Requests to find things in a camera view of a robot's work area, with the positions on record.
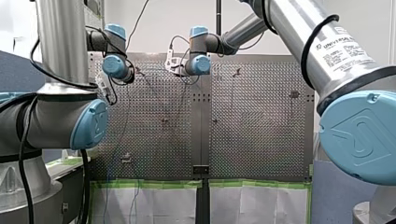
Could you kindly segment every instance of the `pegboard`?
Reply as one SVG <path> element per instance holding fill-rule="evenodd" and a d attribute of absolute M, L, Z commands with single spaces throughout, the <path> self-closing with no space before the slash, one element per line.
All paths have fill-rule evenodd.
<path fill-rule="evenodd" d="M 166 72 L 165 58 L 130 55 L 145 75 L 136 75 L 128 87 L 115 86 L 119 103 L 110 107 L 107 135 L 96 149 L 95 179 L 106 179 L 107 167 L 110 176 L 120 178 L 192 179 L 198 156 L 209 166 L 210 178 L 308 177 L 314 98 L 290 56 L 214 57 L 211 81 L 203 78 L 209 82 L 198 82 L 198 88 Z M 102 60 L 101 54 L 91 56 L 91 77 L 101 71 Z M 204 84 L 211 85 L 211 92 L 206 92 L 210 110 L 197 111 L 192 100 Z M 211 118 L 209 133 L 200 138 L 207 144 L 201 147 L 192 134 L 197 115 Z M 127 153 L 132 159 L 122 163 Z"/>
<path fill-rule="evenodd" d="M 212 69 L 212 178 L 304 181 L 314 93 L 288 56 L 235 56 Z"/>
<path fill-rule="evenodd" d="M 119 102 L 109 108 L 93 175 L 106 178 L 112 164 L 111 176 L 120 178 L 191 179 L 191 88 L 164 70 L 164 58 L 131 58 L 145 75 L 127 87 L 114 86 Z M 92 54 L 90 76 L 101 67 L 102 55 Z M 131 162 L 122 163 L 127 153 Z"/>

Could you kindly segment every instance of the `blue cap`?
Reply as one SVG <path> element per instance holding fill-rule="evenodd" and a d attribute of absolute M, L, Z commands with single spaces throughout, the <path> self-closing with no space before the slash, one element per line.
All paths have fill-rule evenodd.
<path fill-rule="evenodd" d="M 191 71 L 195 75 L 210 74 L 210 58 L 205 55 L 198 55 L 191 60 Z"/>
<path fill-rule="evenodd" d="M 81 113 L 70 138 L 70 148 L 88 149 L 97 146 L 106 134 L 107 106 L 103 100 L 92 101 Z"/>
<path fill-rule="evenodd" d="M 378 185 L 396 185 L 396 93 L 356 91 L 323 113 L 320 142 L 341 170 Z"/>
<path fill-rule="evenodd" d="M 117 55 L 108 55 L 103 60 L 102 69 L 108 76 L 123 79 L 127 75 L 125 68 L 125 63 Z"/>
<path fill-rule="evenodd" d="M 105 30 L 126 40 L 125 29 L 120 25 L 110 23 L 105 26 Z"/>
<path fill-rule="evenodd" d="M 206 34 L 208 34 L 208 30 L 205 26 L 194 26 L 190 29 L 190 38 Z"/>

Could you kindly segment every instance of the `metal pole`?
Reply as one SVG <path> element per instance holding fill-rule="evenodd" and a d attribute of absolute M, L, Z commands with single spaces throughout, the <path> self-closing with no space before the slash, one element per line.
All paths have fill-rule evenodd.
<path fill-rule="evenodd" d="M 83 2 L 36 0 L 42 63 L 53 74 L 88 83 L 88 55 Z M 46 82 L 55 82 L 46 78 Z"/>
<path fill-rule="evenodd" d="M 216 1 L 216 34 L 221 35 L 221 0 Z"/>

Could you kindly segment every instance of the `green tape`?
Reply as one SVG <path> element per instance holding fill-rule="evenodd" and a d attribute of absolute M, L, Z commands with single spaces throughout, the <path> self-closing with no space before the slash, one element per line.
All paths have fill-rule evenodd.
<path fill-rule="evenodd" d="M 309 175 L 314 176 L 314 164 L 309 164 Z"/>
<path fill-rule="evenodd" d="M 66 159 L 65 161 L 51 161 L 48 162 L 47 165 L 53 165 L 53 164 L 60 164 L 60 165 L 76 165 L 78 163 L 82 162 L 82 158 L 73 158 L 73 159 Z"/>
<path fill-rule="evenodd" d="M 306 183 L 308 186 L 307 199 L 306 199 L 306 224 L 311 224 L 312 221 L 312 183 Z"/>
<path fill-rule="evenodd" d="M 108 183 L 106 181 L 92 181 L 91 185 L 96 189 L 199 189 L 202 181 L 154 181 L 118 179 Z"/>
<path fill-rule="evenodd" d="M 310 183 L 301 182 L 278 182 L 265 180 L 209 180 L 210 188 L 229 188 L 229 187 L 264 187 L 264 188 L 281 188 L 281 189 L 308 189 Z"/>

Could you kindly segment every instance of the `cable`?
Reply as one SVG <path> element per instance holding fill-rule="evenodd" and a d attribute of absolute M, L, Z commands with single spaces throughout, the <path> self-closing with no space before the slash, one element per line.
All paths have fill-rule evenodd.
<path fill-rule="evenodd" d="M 277 31 L 274 29 L 274 27 L 270 24 L 267 18 L 267 13 L 265 12 L 265 0 L 262 0 L 262 19 L 264 20 L 265 26 L 270 30 L 272 33 L 277 35 Z"/>
<path fill-rule="evenodd" d="M 90 174 L 89 174 L 89 164 L 88 155 L 85 149 L 81 151 L 82 163 L 84 166 L 84 208 L 82 212 L 81 224 L 86 224 L 88 221 L 88 212 L 90 208 Z"/>
<path fill-rule="evenodd" d="M 128 50 L 129 48 L 129 44 L 131 43 L 131 37 L 134 34 L 134 32 L 136 31 L 137 28 L 137 24 L 139 24 L 140 19 L 142 18 L 143 13 L 145 12 L 146 6 L 148 5 L 149 0 L 146 1 L 145 5 L 143 5 L 142 11 L 140 12 L 139 17 L 137 18 L 136 23 L 134 24 L 134 29 L 132 30 L 131 34 L 129 35 L 128 38 L 128 44 L 126 45 L 126 50 Z"/>
<path fill-rule="evenodd" d="M 32 193 L 30 191 L 29 187 L 29 182 L 26 177 L 25 169 L 24 169 L 24 148 L 27 142 L 27 135 L 29 133 L 29 128 L 30 128 L 30 120 L 32 118 L 32 114 L 34 111 L 35 104 L 37 103 L 37 97 L 30 103 L 29 107 L 26 110 L 26 115 L 24 119 L 24 126 L 23 126 L 23 135 L 21 138 L 21 144 L 20 144 L 20 159 L 18 161 L 18 165 L 20 168 L 21 172 L 21 180 L 23 183 L 23 187 L 26 193 L 26 201 L 27 201 L 27 207 L 28 207 L 28 212 L 29 212 L 29 224 L 34 224 L 35 223 L 35 211 L 33 208 L 33 198 L 32 198 Z"/>
<path fill-rule="evenodd" d="M 306 64 L 308 62 L 308 55 L 309 55 L 309 50 L 311 49 L 312 43 L 314 43 L 315 38 L 321 31 L 321 29 L 329 24 L 332 21 L 339 21 L 340 17 L 338 15 L 331 15 L 328 18 L 326 18 L 323 22 L 321 22 L 317 27 L 315 27 L 314 31 L 312 31 L 311 36 L 309 36 L 308 40 L 305 43 L 304 50 L 303 50 L 303 55 L 301 57 L 301 73 L 303 74 L 304 81 L 306 84 L 312 88 L 313 90 L 315 89 L 314 86 L 312 85 L 311 81 L 309 80 Z"/>
<path fill-rule="evenodd" d="M 93 26 L 89 26 L 89 25 L 86 25 L 85 27 L 87 27 L 87 28 L 89 28 L 89 29 L 93 29 L 93 30 L 99 32 L 99 33 L 102 35 L 103 39 L 107 42 L 107 44 L 110 45 L 113 49 L 116 49 L 116 50 L 117 50 L 117 52 L 111 52 L 111 53 L 120 54 L 120 55 L 124 56 L 125 58 L 128 57 L 128 55 L 127 55 L 126 53 L 124 53 L 123 50 L 119 49 L 117 46 L 115 46 L 115 45 L 111 42 L 111 40 L 107 37 L 106 33 L 105 33 L 103 30 L 98 29 L 98 28 L 93 27 Z M 105 54 L 103 55 L 103 57 L 105 58 L 107 54 L 108 54 L 108 51 L 107 51 L 107 46 L 106 46 Z"/>
<path fill-rule="evenodd" d="M 53 75 L 51 72 L 46 71 L 44 68 L 40 67 L 35 60 L 33 60 L 33 56 L 35 54 L 35 50 L 38 47 L 38 44 L 40 43 L 40 38 L 37 39 L 37 41 L 35 42 L 35 45 L 33 46 L 32 50 L 30 51 L 30 63 L 32 64 L 32 66 L 37 69 L 38 71 L 40 71 L 41 73 L 43 73 L 44 75 L 46 75 L 47 77 L 53 78 L 59 82 L 62 82 L 63 84 L 69 85 L 69 86 L 73 86 L 79 89 L 87 89 L 87 90 L 94 90 L 94 89 L 98 89 L 98 85 L 96 85 L 95 83 L 91 83 L 90 85 L 81 85 L 81 84 L 77 84 L 77 83 L 73 83 L 70 82 L 66 79 L 57 77 L 55 75 Z"/>
<path fill-rule="evenodd" d="M 260 37 L 257 39 L 257 41 L 254 44 L 250 45 L 249 47 L 239 48 L 239 50 L 246 50 L 246 49 L 253 48 L 254 46 L 256 46 L 262 40 L 263 36 L 264 36 L 264 32 L 262 32 L 262 34 L 260 35 Z"/>
<path fill-rule="evenodd" d="M 113 93 L 114 93 L 114 101 L 111 101 L 110 98 L 108 97 L 108 95 L 106 95 L 106 99 L 107 99 L 107 101 L 108 101 L 108 103 L 109 103 L 110 105 L 115 105 L 115 104 L 119 101 L 119 96 L 117 95 L 116 91 L 114 90 L 114 87 L 113 87 L 113 78 L 110 77 L 110 76 L 107 76 L 107 78 L 108 78 L 108 82 L 110 83 L 110 88 L 111 88 L 111 90 L 112 90 Z"/>
<path fill-rule="evenodd" d="M 129 86 L 127 86 L 126 87 L 126 90 L 127 90 L 127 96 L 128 96 L 128 108 L 127 108 L 127 112 L 129 112 L 130 111 L 130 109 L 131 109 L 131 97 L 130 97 L 130 93 L 129 93 L 129 88 L 128 88 Z M 124 122 L 124 126 L 123 126 L 123 129 L 122 129 L 122 133 L 121 133 L 121 137 L 120 137 L 120 139 L 119 139 L 119 141 L 118 141 L 118 143 L 116 144 L 116 146 L 114 147 L 114 149 L 113 149 L 113 151 L 112 151 L 112 155 L 111 155 L 111 161 L 110 161 L 110 164 L 107 166 L 107 175 L 106 175 L 106 203 L 105 203 L 105 209 L 104 209 L 104 211 L 103 211 L 103 224 L 105 224 L 106 223 L 106 219 L 105 219 L 105 217 L 106 217 L 106 211 L 107 211 L 107 204 L 108 204 L 108 183 L 110 182 L 110 172 L 113 170 L 113 166 L 114 166 L 114 159 L 115 159 L 115 157 L 116 157 L 116 152 L 118 151 L 118 148 L 120 147 L 120 145 L 121 145 L 121 143 L 122 143 L 122 139 L 123 139 L 123 137 L 124 137 L 124 135 L 125 135 L 125 132 L 126 132 L 126 127 L 127 127 L 127 125 L 128 125 L 128 123 L 129 123 L 129 114 L 127 113 L 127 115 L 126 115 L 126 118 L 125 118 L 126 120 L 125 120 L 125 122 Z"/>
<path fill-rule="evenodd" d="M 134 209 L 134 215 L 136 216 L 136 218 L 134 219 L 134 223 L 137 224 L 137 196 L 139 195 L 139 192 L 140 192 L 140 181 L 139 179 L 137 179 L 137 191 L 134 194 L 134 198 L 132 199 L 132 203 L 131 203 L 131 208 L 129 209 L 129 224 L 132 224 L 131 216 L 133 209 Z"/>
<path fill-rule="evenodd" d="M 175 39 L 177 39 L 177 38 L 184 40 L 184 42 L 186 42 L 187 44 L 190 44 L 190 41 L 188 41 L 188 40 L 187 40 L 186 38 L 184 38 L 183 36 L 181 36 L 181 35 L 175 35 L 175 36 L 172 38 L 172 40 L 171 40 L 171 44 L 169 45 L 169 49 L 172 49 L 172 48 L 173 48 L 173 42 L 174 42 Z"/>
<path fill-rule="evenodd" d="M 183 55 L 183 57 L 182 57 L 181 60 L 180 60 L 180 64 L 178 65 L 179 67 L 182 67 L 182 66 L 183 66 L 183 64 L 182 64 L 182 63 L 183 63 L 183 60 L 184 60 L 184 58 L 186 57 L 186 55 L 187 55 L 187 53 L 188 53 L 189 51 L 190 51 L 190 49 L 187 49 L 186 52 L 184 52 L 184 55 Z M 194 85 L 195 83 L 198 82 L 198 80 L 199 80 L 199 78 L 200 78 L 201 76 L 198 76 L 198 78 L 197 78 L 194 82 L 192 82 L 192 83 L 186 82 L 186 81 L 183 79 L 183 76 L 182 76 L 182 75 L 180 75 L 179 77 L 180 77 L 181 81 L 182 81 L 185 85 L 192 86 L 192 85 Z"/>

